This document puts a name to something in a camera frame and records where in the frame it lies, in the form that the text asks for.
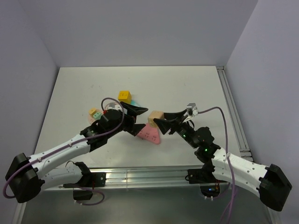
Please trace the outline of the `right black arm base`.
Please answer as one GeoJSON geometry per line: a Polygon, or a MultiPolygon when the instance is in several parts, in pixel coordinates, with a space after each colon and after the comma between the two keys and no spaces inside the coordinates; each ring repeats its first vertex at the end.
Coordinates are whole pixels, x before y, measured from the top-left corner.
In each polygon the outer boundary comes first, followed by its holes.
{"type": "Polygon", "coordinates": [[[185,180],[189,184],[198,184],[205,200],[209,199],[212,201],[219,198],[230,188],[230,183],[217,180],[203,168],[188,169],[185,180]]]}

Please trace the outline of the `aluminium rail frame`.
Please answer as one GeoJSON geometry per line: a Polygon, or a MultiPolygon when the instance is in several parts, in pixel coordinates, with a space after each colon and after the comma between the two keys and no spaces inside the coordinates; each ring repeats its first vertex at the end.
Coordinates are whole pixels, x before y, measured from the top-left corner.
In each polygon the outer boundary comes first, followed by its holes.
{"type": "MultiPolygon", "coordinates": [[[[59,70],[37,147],[39,154],[59,146],[90,126],[88,111],[120,103],[120,91],[148,111],[136,117],[137,124],[149,123],[164,112],[181,112],[195,103],[199,114],[191,120],[197,130],[209,127],[214,143],[236,156],[240,150],[218,71],[214,66],[63,67],[59,70]]],[[[205,200],[198,184],[185,180],[188,169],[202,168],[193,149],[177,133],[163,135],[156,145],[128,132],[108,139],[104,146],[60,165],[83,162],[93,172],[106,173],[102,203],[76,203],[66,185],[42,190],[25,202],[25,217],[33,224],[92,223],[120,224],[199,223],[215,224],[220,203],[230,203],[229,214],[243,210],[243,223],[255,223],[250,202],[259,197],[231,185],[214,200],[205,200]]]]}

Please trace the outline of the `pink triangular power strip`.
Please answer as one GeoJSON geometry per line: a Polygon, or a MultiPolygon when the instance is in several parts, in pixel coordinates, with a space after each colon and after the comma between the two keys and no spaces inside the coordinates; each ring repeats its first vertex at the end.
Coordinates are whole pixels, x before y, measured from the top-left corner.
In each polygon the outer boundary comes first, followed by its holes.
{"type": "Polygon", "coordinates": [[[147,123],[146,126],[137,134],[137,137],[156,145],[161,143],[159,130],[155,127],[151,127],[149,123],[147,123]]]}

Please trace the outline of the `pink round power strip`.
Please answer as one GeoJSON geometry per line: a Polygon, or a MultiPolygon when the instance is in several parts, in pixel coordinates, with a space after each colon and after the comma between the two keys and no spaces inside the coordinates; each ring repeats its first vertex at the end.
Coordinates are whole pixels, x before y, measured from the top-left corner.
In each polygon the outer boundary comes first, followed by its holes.
{"type": "Polygon", "coordinates": [[[89,113],[88,113],[88,115],[87,115],[87,118],[88,118],[88,122],[89,122],[90,124],[92,124],[93,122],[96,121],[92,116],[89,115],[89,113]]]}

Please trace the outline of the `teal triangular power strip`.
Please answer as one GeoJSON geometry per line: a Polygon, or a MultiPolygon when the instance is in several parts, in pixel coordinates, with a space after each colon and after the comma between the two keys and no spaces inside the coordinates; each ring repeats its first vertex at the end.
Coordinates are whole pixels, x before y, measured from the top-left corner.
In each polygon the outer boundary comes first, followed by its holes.
{"type": "Polygon", "coordinates": [[[140,105],[134,100],[131,100],[130,104],[133,105],[133,106],[140,107],[140,105]]]}

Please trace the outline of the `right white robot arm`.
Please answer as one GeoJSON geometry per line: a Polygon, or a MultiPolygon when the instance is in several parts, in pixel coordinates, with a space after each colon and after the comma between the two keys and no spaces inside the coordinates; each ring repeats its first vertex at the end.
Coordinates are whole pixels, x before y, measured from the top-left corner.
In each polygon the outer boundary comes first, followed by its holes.
{"type": "Polygon", "coordinates": [[[195,113],[184,110],[153,119],[162,134],[177,133],[182,137],[195,149],[195,156],[203,163],[202,168],[188,170],[188,182],[229,182],[255,194],[270,209],[282,211],[292,189],[282,169],[275,164],[265,166],[227,152],[214,143],[209,127],[195,130],[191,126],[195,113]]]}

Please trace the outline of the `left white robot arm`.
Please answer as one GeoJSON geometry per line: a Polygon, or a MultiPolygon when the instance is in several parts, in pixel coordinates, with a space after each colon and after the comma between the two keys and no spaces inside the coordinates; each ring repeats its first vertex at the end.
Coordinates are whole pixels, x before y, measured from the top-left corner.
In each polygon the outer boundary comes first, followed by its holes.
{"type": "Polygon", "coordinates": [[[24,153],[15,156],[5,176],[3,196],[24,203],[42,190],[58,185],[83,188],[91,184],[93,175],[83,162],[64,168],[60,165],[104,146],[119,132],[136,136],[146,126],[137,124],[136,117],[148,111],[147,108],[125,102],[119,106],[120,109],[104,110],[99,119],[59,146],[31,156],[24,153]]]}

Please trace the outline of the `light yellow plug adapter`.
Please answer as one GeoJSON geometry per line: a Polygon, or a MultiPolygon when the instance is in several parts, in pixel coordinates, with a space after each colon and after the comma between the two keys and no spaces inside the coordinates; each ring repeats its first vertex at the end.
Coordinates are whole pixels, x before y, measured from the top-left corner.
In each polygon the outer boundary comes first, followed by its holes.
{"type": "Polygon", "coordinates": [[[96,108],[92,108],[88,111],[89,115],[90,116],[93,116],[95,113],[97,112],[97,109],[96,108]]]}

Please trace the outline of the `yellow cube socket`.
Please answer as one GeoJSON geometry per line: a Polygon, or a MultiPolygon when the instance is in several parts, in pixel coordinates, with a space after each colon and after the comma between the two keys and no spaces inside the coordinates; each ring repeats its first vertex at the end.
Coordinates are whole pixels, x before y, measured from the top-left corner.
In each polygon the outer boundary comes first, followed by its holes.
{"type": "Polygon", "coordinates": [[[118,101],[119,102],[125,102],[127,104],[130,104],[132,100],[131,93],[129,91],[120,91],[118,95],[118,101]]]}

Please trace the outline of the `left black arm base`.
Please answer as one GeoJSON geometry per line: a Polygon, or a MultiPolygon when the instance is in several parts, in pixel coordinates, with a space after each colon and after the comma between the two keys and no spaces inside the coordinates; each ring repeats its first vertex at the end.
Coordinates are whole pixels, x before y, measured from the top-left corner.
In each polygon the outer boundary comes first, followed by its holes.
{"type": "Polygon", "coordinates": [[[106,185],[106,173],[105,172],[93,172],[90,173],[79,183],[75,184],[72,192],[73,199],[76,203],[80,203],[85,206],[97,205],[102,203],[105,199],[105,195],[98,190],[98,188],[105,187],[106,185]],[[92,197],[96,194],[101,196],[99,202],[89,203],[92,197]]]}

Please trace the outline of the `green plug adapter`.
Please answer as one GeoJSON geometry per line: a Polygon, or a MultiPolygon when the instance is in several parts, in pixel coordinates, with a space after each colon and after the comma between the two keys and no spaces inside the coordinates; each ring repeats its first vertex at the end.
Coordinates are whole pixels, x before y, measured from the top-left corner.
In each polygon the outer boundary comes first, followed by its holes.
{"type": "Polygon", "coordinates": [[[102,117],[102,113],[101,113],[101,112],[96,112],[96,113],[93,115],[93,118],[94,118],[95,120],[99,120],[101,117],[102,117]]]}

